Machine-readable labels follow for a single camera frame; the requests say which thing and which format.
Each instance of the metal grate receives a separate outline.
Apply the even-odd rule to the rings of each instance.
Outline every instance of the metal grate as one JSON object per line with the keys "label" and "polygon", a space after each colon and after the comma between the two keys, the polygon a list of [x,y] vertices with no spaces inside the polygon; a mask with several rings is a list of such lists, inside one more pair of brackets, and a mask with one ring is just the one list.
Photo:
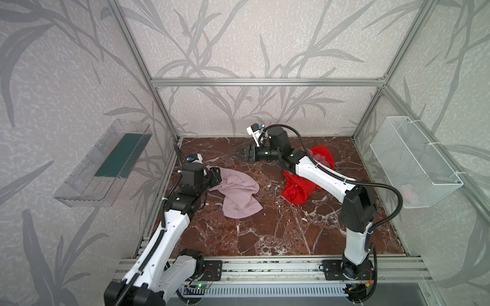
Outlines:
{"label": "metal grate", "polygon": [[179,290],[186,298],[344,297],[345,284],[214,284],[209,289]]}
{"label": "metal grate", "polygon": [[371,148],[406,208],[432,206],[463,185],[409,117],[386,117]]}

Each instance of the aluminum frame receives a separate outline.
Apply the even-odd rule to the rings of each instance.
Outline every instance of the aluminum frame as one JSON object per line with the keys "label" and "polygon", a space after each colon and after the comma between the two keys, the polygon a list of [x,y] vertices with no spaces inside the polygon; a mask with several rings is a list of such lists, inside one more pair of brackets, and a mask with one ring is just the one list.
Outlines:
{"label": "aluminum frame", "polygon": [[[205,257],[222,260],[221,281],[213,284],[271,284],[271,283],[352,283],[352,281],[326,281],[319,271],[322,260],[340,260],[333,256],[237,256]],[[137,259],[121,259],[115,280],[121,280]],[[378,282],[433,283],[421,257],[378,255]]]}
{"label": "aluminum frame", "polygon": [[136,65],[138,66],[138,69],[140,70],[140,73],[143,77],[143,81],[145,82],[146,86],[148,87],[149,93],[151,97],[153,98],[153,102],[155,102],[158,111],[163,117],[163,120],[165,121],[165,124],[169,128],[172,138],[177,141],[179,139],[179,135],[177,134],[177,130],[172,124],[172,120],[170,119],[170,116],[165,109],[165,105],[163,104],[162,99],[160,98],[160,95],[156,91],[156,89],[152,86],[151,84],[151,77],[148,73],[148,69],[145,65],[145,62],[143,61],[143,57],[141,56],[140,52],[138,51],[138,47],[136,47],[136,42],[133,39],[131,35],[131,31],[129,30],[129,27],[127,25],[127,22],[124,18],[123,11],[121,7],[119,6],[119,3],[117,0],[105,0],[108,6],[108,9],[111,13],[111,15],[114,17],[114,21],[116,22],[116,26],[119,28],[121,31],[122,37],[126,41],[127,46],[129,47],[129,50],[131,51],[131,55],[133,56],[134,60],[136,61]]}
{"label": "aluminum frame", "polygon": [[408,50],[410,49],[415,39],[417,38],[417,35],[421,32],[427,20],[429,19],[430,15],[432,14],[432,11],[436,7],[438,1],[439,0],[425,0],[422,6],[420,7],[417,16],[415,17],[414,21],[412,22],[412,25],[410,26],[410,29],[407,32],[407,35],[405,35],[405,38],[403,39],[400,47],[398,48],[398,51],[396,52],[394,58],[392,59],[392,62],[388,66],[388,69],[386,70],[386,73],[383,76],[384,78],[383,85],[378,87],[378,90],[376,91],[375,95],[371,98],[371,101],[369,102],[366,111],[361,117],[361,120],[359,121],[359,124],[357,125],[356,129],[354,130],[354,134],[352,135],[353,139],[358,137],[362,128],[368,121],[369,116],[376,108],[376,105],[378,104],[380,98],[381,87],[387,85],[390,79],[393,77],[395,71],[398,69],[403,58],[405,57]]}
{"label": "aluminum frame", "polygon": [[437,138],[430,132],[430,130],[417,118],[415,113],[410,107],[408,107],[400,98],[400,96],[389,86],[383,86],[381,94],[384,95],[392,103],[397,111],[403,116],[408,116],[415,121],[416,126],[422,131],[422,133],[430,140],[435,142],[434,147],[439,151],[442,157],[448,162],[448,164],[456,171],[463,182],[461,190],[465,194],[466,198],[471,202],[475,209],[483,215],[485,220],[490,225],[490,199],[482,192],[475,181],[465,172],[465,170],[459,165],[459,163],[449,154],[444,145],[442,145]]}
{"label": "aluminum frame", "polygon": [[[181,138],[177,145],[179,147],[182,146],[182,141],[184,139]],[[160,210],[160,203],[161,199],[164,196],[165,190],[167,189],[167,186],[169,185],[170,178],[173,172],[173,165],[175,165],[175,162],[177,161],[177,153],[175,150],[171,152],[171,155],[168,158],[169,166],[167,167],[165,173],[162,175],[160,182],[158,183],[158,189],[155,192],[155,195],[153,197],[153,200],[150,205],[150,209],[147,212],[147,216],[145,218],[145,223],[143,224],[143,229],[140,231],[138,235],[138,239],[136,240],[136,244],[133,247],[134,254],[138,254],[139,250],[141,249],[141,244],[146,243],[148,244],[149,238],[151,234],[153,233],[153,226],[155,224],[158,211]]]}
{"label": "aluminum frame", "polygon": [[384,84],[382,78],[153,78],[156,87],[169,86],[369,86]]}

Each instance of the red cloth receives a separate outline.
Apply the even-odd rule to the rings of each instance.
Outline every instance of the red cloth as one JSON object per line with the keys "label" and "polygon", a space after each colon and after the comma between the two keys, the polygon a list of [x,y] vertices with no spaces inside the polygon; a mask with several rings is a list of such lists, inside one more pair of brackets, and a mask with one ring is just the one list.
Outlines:
{"label": "red cloth", "polygon": [[[324,145],[317,145],[311,149],[308,149],[313,158],[333,170],[334,159],[330,151]],[[306,202],[308,196],[315,190],[315,188],[321,189],[315,183],[292,174],[289,171],[284,170],[284,176],[288,180],[281,195],[293,204],[303,204]]]}

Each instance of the towel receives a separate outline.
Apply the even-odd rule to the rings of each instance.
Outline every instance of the towel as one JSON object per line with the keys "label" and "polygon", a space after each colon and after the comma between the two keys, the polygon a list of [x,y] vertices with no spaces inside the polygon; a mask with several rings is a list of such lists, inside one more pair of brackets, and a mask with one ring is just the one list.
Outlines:
{"label": "towel", "polygon": [[259,184],[245,173],[221,167],[220,171],[221,183],[209,188],[209,191],[217,190],[225,196],[222,208],[224,216],[241,219],[258,213],[262,206],[252,194],[259,192]]}
{"label": "towel", "polygon": [[[329,167],[333,170],[334,159],[330,151],[324,145],[317,145],[311,149],[308,149],[310,155],[318,161],[320,164]],[[287,183],[282,190],[281,195],[292,204],[303,204],[306,202],[308,196],[315,190],[315,188],[321,189],[315,183],[292,174],[289,171],[283,171],[286,177]]]}

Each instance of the wire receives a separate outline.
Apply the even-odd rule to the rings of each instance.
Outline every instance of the wire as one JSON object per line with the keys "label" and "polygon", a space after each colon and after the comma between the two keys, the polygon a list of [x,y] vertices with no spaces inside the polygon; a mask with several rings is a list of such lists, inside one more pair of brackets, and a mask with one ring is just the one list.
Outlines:
{"label": "wire", "polygon": [[362,185],[362,186],[371,186],[371,187],[380,187],[380,188],[385,188],[385,189],[388,189],[388,190],[391,190],[393,191],[395,194],[396,194],[396,197],[398,198],[398,205],[396,206],[395,210],[389,215],[387,216],[386,218],[384,218],[383,220],[381,221],[378,221],[376,223],[374,223],[373,225],[371,225],[369,227],[369,229],[367,230],[367,232],[369,234],[372,233],[372,231],[389,222],[390,220],[392,220],[393,218],[396,217],[396,215],[398,215],[403,207],[403,197],[401,195],[401,193],[398,191],[398,189],[396,189],[395,187],[393,186],[390,186],[390,185],[386,185],[386,184],[382,184],[382,183],[370,183],[370,182],[360,182],[360,181],[355,181],[355,180],[347,180],[345,177],[342,177],[342,176],[339,176],[335,173],[332,173],[330,172],[329,170],[327,170],[322,164],[320,164],[319,162],[317,162],[310,154],[310,152],[308,151],[308,148],[306,147],[306,144],[303,140],[303,137],[301,137],[301,135],[298,133],[298,131],[296,131],[294,128],[288,126],[288,125],[285,125],[285,124],[272,124],[272,125],[269,125],[267,127],[264,128],[264,133],[272,128],[272,127],[275,127],[275,126],[280,126],[280,127],[285,127],[287,129],[290,129],[291,131],[293,131],[296,136],[298,136],[299,138],[299,141],[301,142],[301,145],[303,146],[303,149],[304,149],[304,152],[306,154],[306,156],[308,156],[308,158],[310,159],[310,161],[317,166],[318,169],[320,169],[321,171],[325,172],[326,174],[340,180],[340,181],[344,181],[344,183],[349,183],[349,184],[354,184],[354,185]]}
{"label": "wire", "polygon": [[376,254],[376,246],[374,245],[374,243],[371,243],[370,248],[371,248],[372,253],[374,255],[374,271],[371,273],[371,278],[373,279],[372,288],[369,291],[369,293],[366,295],[366,297],[364,297],[363,299],[359,299],[359,300],[355,301],[355,300],[351,300],[348,297],[346,297],[346,299],[348,299],[349,301],[351,301],[352,303],[355,303],[355,304],[362,304],[367,299],[369,299],[373,295],[374,291],[376,290],[376,285],[378,283],[378,257]]}
{"label": "wire", "polygon": [[[206,269],[206,270],[204,270],[204,272],[202,273],[202,275],[200,277],[202,277],[204,275],[204,273],[206,273],[208,271],[211,272],[211,274],[213,274],[213,280],[211,281],[211,284],[209,285],[209,287],[211,287],[211,285],[213,284],[214,279],[215,279],[215,275],[214,275],[214,272],[213,271],[211,271],[209,269]],[[191,283],[193,281],[197,280],[198,278],[199,277],[196,277],[194,280],[191,280],[189,282],[189,284],[185,287],[188,295],[201,295],[201,294],[195,294],[195,293],[192,293],[192,292],[189,291],[189,286],[191,285]],[[183,301],[186,305],[196,305],[197,303],[199,303],[202,300],[202,298],[199,298],[199,300],[197,300],[198,298],[184,298],[182,296],[182,294],[180,293],[179,289],[177,289],[177,291],[175,293],[177,294],[177,296],[179,297],[179,299],[181,301]]]}
{"label": "wire", "polygon": [[160,230],[160,233],[158,234],[157,240],[155,241],[154,245],[151,247],[150,252],[147,254],[147,256],[145,257],[145,259],[143,260],[143,262],[141,263],[141,265],[138,267],[138,271],[133,274],[133,277],[131,278],[131,280],[129,281],[129,283],[126,285],[126,287],[124,287],[124,290],[122,291],[122,293],[119,296],[119,298],[116,300],[116,303],[114,304],[114,306],[121,306],[122,303],[125,302],[124,300],[126,298],[126,295],[128,295],[129,290],[133,286],[133,284],[136,281],[136,279],[140,275],[143,274],[143,270],[144,270],[145,266],[147,265],[147,263],[149,262],[149,260],[153,256],[153,253],[155,253],[156,248],[158,247],[158,245],[162,241],[162,238],[163,238],[163,235],[164,234],[165,234],[165,230]]}
{"label": "wire", "polygon": [[367,269],[364,269],[364,270],[368,271],[371,274],[371,276],[369,277],[369,282],[366,284],[366,287],[369,287],[369,286],[371,286],[371,282],[372,282],[372,272],[367,270]]}
{"label": "wire", "polygon": [[204,201],[202,202],[201,206],[197,209],[198,211],[206,207],[206,201],[208,200],[208,190],[206,190],[206,194],[204,195]]}
{"label": "wire", "polygon": [[185,158],[184,154],[182,154],[182,151],[180,150],[178,144],[174,142],[173,147],[174,147],[175,151],[177,152],[177,157],[179,159],[183,159],[186,163],[189,163],[189,161]]}
{"label": "wire", "polygon": [[[175,143],[175,151],[177,151],[177,149],[179,148],[178,145]],[[175,182],[175,184],[173,185],[172,189],[170,189],[170,192],[167,194],[166,198],[170,197],[172,195],[172,193],[175,191],[175,189],[177,188],[177,186],[179,185],[180,183],[180,180],[182,179],[182,169],[183,169],[183,165],[182,165],[182,161],[180,159],[180,157],[178,156],[178,153],[177,153],[177,160],[179,161],[179,168],[180,168],[180,173],[179,173],[179,178],[177,179],[177,182]]]}

